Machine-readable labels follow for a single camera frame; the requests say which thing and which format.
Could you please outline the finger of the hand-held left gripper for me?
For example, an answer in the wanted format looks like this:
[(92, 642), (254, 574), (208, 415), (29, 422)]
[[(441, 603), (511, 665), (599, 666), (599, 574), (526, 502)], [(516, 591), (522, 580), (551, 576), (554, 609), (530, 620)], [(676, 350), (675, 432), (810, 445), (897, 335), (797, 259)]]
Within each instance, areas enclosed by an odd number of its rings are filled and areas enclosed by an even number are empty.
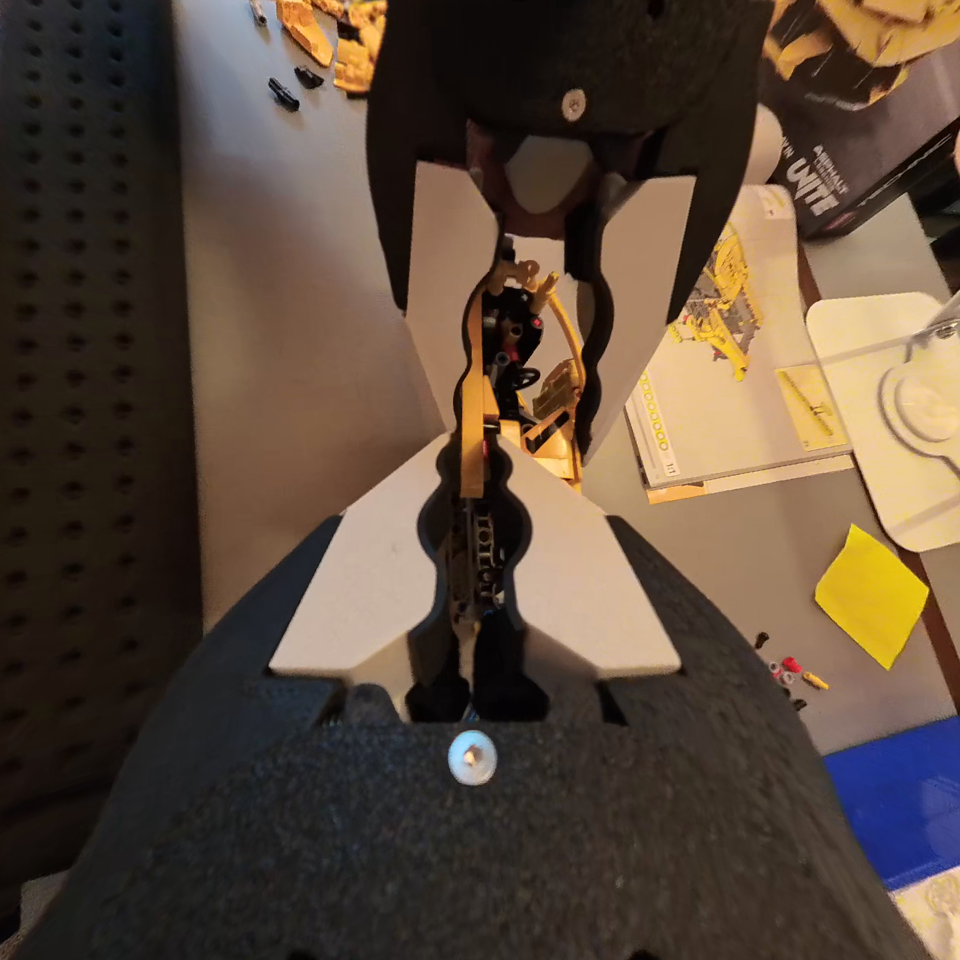
[(468, 366), (465, 317), (499, 238), (498, 217), (467, 171), (417, 162), (405, 322), (446, 432), (457, 425), (454, 393)]
[(577, 410), (582, 462), (594, 459), (666, 333), (694, 193), (693, 175), (605, 174), (589, 262), (592, 322)]

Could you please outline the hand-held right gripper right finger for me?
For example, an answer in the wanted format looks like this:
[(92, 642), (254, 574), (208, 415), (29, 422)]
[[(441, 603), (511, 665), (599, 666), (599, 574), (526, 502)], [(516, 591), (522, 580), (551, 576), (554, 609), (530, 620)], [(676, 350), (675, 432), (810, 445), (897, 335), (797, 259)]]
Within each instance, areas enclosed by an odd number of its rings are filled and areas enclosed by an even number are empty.
[(489, 467), (502, 602), (476, 641), (479, 718), (540, 722), (575, 690), (679, 672), (606, 512), (508, 440), (491, 446)]

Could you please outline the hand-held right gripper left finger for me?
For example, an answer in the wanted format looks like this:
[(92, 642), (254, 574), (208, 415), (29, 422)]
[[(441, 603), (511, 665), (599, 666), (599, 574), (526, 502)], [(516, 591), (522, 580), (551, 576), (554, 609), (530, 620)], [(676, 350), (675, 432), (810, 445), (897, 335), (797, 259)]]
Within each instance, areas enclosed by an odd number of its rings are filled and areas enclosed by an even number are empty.
[(433, 609), (437, 566), (419, 534), (439, 488), (444, 433), (350, 504), (269, 662), (288, 678), (377, 685), (400, 719), (414, 685), (408, 636)]

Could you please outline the yellow brick car model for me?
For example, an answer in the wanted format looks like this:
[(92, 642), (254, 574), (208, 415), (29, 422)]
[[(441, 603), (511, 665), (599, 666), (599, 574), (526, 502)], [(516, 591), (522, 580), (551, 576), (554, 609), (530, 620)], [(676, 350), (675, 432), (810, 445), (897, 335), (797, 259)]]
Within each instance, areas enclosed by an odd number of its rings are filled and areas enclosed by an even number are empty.
[(557, 294), (559, 275), (505, 248), (469, 306), (469, 365), (460, 398), (459, 494), (445, 546), (458, 636), (503, 606), (504, 534), (491, 485), (491, 444), (513, 444), (579, 492), (575, 421), (586, 381), (582, 347)]

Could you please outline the grey desk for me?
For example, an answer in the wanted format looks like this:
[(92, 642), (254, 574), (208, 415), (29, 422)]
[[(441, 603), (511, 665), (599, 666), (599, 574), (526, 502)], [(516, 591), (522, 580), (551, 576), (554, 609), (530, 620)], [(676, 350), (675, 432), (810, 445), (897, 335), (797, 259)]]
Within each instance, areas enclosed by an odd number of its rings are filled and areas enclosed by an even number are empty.
[[(247, 2), (174, 2), (206, 629), (443, 430), (378, 245), (364, 104), (301, 90), (265, 10), (261, 30)], [(813, 600), (851, 524), (885, 542), (855, 470), (654, 506), (620, 419), (583, 491), (831, 685), (800, 713), (823, 753), (957, 713), (926, 623), (886, 671)]]

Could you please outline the pile of yellow brick parts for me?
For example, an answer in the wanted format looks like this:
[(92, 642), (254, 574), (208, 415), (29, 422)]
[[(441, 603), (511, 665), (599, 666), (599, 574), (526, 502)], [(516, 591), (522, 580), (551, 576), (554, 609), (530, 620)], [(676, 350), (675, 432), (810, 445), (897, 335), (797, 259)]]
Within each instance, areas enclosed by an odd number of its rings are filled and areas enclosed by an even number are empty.
[(275, 1), (276, 19), (311, 65), (330, 70), (350, 98), (371, 90), (383, 37), (386, 1)]

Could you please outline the open instruction booklet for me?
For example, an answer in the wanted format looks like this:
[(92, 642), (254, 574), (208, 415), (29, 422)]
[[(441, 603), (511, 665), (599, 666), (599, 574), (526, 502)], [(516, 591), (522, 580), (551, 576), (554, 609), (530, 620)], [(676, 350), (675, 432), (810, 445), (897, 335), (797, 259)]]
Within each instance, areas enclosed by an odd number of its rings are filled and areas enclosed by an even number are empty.
[(794, 202), (769, 182), (782, 144), (761, 105), (727, 223), (626, 405), (651, 503), (854, 466), (806, 324)]

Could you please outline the small group of brick pins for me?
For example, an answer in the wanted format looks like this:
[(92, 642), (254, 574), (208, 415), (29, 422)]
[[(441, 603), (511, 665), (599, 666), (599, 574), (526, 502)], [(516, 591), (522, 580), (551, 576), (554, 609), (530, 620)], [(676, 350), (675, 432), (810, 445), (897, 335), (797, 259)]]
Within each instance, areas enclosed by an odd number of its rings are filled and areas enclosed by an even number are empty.
[(809, 705), (804, 690), (827, 692), (832, 688), (825, 679), (802, 666), (792, 655), (763, 659), (763, 663), (796, 713)]

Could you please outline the white stand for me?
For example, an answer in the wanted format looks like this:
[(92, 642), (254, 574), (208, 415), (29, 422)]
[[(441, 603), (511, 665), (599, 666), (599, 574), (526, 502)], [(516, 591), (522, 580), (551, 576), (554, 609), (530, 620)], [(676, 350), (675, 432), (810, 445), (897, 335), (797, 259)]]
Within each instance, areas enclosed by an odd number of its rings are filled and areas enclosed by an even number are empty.
[(959, 295), (823, 299), (806, 325), (887, 537), (959, 543)]

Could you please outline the dark toy set box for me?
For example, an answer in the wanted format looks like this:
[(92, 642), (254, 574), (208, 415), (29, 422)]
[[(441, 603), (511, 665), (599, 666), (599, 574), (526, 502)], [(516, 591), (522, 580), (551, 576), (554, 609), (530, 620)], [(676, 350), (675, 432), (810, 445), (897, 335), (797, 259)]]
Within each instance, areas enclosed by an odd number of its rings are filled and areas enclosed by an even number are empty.
[(848, 234), (953, 165), (957, 1), (776, 1), (759, 100), (804, 239)]

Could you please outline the yellow sticky note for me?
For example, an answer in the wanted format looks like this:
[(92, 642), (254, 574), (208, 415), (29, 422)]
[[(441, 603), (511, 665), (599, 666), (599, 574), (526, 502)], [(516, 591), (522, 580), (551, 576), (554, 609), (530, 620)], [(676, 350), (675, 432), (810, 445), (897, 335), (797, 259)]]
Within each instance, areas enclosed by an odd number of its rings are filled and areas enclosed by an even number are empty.
[(883, 669), (893, 668), (930, 598), (930, 587), (875, 537), (850, 524), (813, 592), (821, 610)]

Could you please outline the black perforated chair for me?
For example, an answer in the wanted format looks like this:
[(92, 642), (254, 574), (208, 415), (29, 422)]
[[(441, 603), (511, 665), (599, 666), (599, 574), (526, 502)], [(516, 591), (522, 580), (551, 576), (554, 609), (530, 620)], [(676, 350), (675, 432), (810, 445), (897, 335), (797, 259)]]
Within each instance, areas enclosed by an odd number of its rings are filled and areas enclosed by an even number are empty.
[(171, 2), (2, 2), (2, 893), (66, 869), (198, 642)]

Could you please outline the blue plastic bin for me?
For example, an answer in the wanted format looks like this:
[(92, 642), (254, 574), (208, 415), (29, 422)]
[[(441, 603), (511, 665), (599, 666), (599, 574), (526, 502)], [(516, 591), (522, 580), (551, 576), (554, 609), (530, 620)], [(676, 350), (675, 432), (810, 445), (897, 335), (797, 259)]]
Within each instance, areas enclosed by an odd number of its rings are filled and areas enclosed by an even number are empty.
[(824, 757), (846, 819), (891, 892), (959, 864), (959, 718)]

